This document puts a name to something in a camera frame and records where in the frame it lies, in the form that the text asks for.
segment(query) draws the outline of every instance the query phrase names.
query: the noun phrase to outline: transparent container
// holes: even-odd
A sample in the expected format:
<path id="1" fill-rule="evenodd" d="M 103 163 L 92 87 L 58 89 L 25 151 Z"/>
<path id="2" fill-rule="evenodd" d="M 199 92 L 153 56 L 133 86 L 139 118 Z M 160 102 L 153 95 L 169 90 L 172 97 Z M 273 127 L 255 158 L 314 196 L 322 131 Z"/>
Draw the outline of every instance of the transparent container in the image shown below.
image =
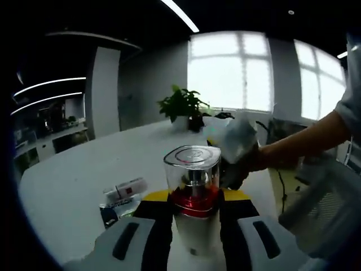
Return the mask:
<path id="1" fill-rule="evenodd" d="M 221 150 L 207 146 L 182 146 L 164 157 L 177 231 L 193 255 L 212 255 L 220 162 Z"/>
<path id="2" fill-rule="evenodd" d="M 186 145 L 164 157 L 169 194 L 181 212 L 207 217 L 218 196 L 221 150 Z"/>

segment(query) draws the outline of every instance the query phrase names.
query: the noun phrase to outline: potted plant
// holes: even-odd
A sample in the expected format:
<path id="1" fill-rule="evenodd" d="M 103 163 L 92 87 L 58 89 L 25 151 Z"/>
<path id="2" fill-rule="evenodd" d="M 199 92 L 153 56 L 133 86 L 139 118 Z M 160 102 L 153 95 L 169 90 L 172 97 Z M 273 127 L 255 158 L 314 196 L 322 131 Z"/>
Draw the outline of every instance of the potted plant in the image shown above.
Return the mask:
<path id="1" fill-rule="evenodd" d="M 170 118 L 175 130 L 186 130 L 190 126 L 192 130 L 199 132 L 199 129 L 204 126 L 199 111 L 200 105 L 203 104 L 207 107 L 209 105 L 196 97 L 199 95 L 196 91 L 181 89 L 177 85 L 173 85 L 172 90 L 172 96 L 157 102 L 160 106 L 159 113 L 164 113 L 166 117 Z"/>
<path id="2" fill-rule="evenodd" d="M 67 126 L 72 126 L 77 121 L 77 119 L 74 116 L 70 116 L 65 119 L 65 121 L 67 123 Z"/>

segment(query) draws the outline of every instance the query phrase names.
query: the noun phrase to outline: white wall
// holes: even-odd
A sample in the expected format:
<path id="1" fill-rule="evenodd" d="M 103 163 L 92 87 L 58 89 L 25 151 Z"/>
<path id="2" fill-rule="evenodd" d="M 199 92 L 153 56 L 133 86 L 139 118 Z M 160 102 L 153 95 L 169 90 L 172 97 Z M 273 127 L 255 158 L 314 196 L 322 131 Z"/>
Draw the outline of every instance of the white wall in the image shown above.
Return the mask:
<path id="1" fill-rule="evenodd" d="M 74 116 L 76 119 L 84 117 L 83 97 L 65 100 L 65 117 Z"/>
<path id="2" fill-rule="evenodd" d="M 91 139 L 120 131 L 117 99 L 120 53 L 98 47 L 87 75 L 85 110 Z"/>
<path id="3" fill-rule="evenodd" d="M 164 120 L 158 100 L 172 94 L 172 84 L 187 87 L 188 43 L 143 53 L 120 66 L 119 114 L 126 130 Z"/>
<path id="4" fill-rule="evenodd" d="M 294 43 L 268 39 L 274 81 L 273 117 L 301 121 L 301 75 Z"/>
<path id="5" fill-rule="evenodd" d="M 38 153 L 39 161 L 42 162 L 56 154 L 54 144 L 52 141 L 46 141 L 36 144 L 36 152 Z"/>

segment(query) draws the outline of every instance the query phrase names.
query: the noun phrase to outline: red liquid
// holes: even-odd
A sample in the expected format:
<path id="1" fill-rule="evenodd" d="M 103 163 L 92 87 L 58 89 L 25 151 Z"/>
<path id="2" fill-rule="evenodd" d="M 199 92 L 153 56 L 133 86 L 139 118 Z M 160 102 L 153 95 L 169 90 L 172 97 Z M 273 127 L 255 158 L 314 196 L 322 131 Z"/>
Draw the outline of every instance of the red liquid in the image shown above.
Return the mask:
<path id="1" fill-rule="evenodd" d="M 185 215 L 208 217 L 214 212 L 218 188 L 213 185 L 209 187 L 185 186 L 183 189 L 174 190 L 170 197 L 180 212 Z"/>

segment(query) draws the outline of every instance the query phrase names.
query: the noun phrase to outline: desk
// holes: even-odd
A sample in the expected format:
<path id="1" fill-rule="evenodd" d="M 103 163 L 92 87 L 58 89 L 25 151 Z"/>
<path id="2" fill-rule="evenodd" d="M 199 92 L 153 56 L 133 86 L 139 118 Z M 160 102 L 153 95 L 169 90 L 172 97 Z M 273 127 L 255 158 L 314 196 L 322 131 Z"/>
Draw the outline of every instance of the desk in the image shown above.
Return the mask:
<path id="1" fill-rule="evenodd" d="M 174 133 L 162 121 L 78 145 L 26 170 L 19 194 L 40 241 L 60 264 L 87 255 L 104 231 L 102 191 L 137 177 L 147 181 L 148 193 L 167 189 L 163 157 L 181 145 L 206 145 L 206 139 Z M 277 218 L 268 170 L 251 173 L 241 188 L 260 214 Z"/>
<path id="2" fill-rule="evenodd" d="M 18 148 L 16 150 L 14 158 L 19 157 L 20 155 L 30 151 L 33 148 L 39 148 L 39 146 L 41 146 L 41 145 L 46 145 L 46 144 L 49 144 L 49 143 L 52 144 L 53 140 L 58 139 L 60 137 L 65 137 L 65 136 L 68 136 L 70 134 L 75 134 L 75 133 L 79 133 L 79 132 L 82 132 L 82 131 L 86 131 L 87 129 L 88 128 L 85 127 L 84 124 L 79 124 L 78 126 L 71 127 L 69 129 L 65 129 L 65 130 L 63 130 L 61 132 L 58 132 L 58 133 L 50 134 L 50 135 L 48 135 L 48 136 L 46 136 L 44 138 L 39 138 L 34 143 L 24 145 L 23 147 Z"/>

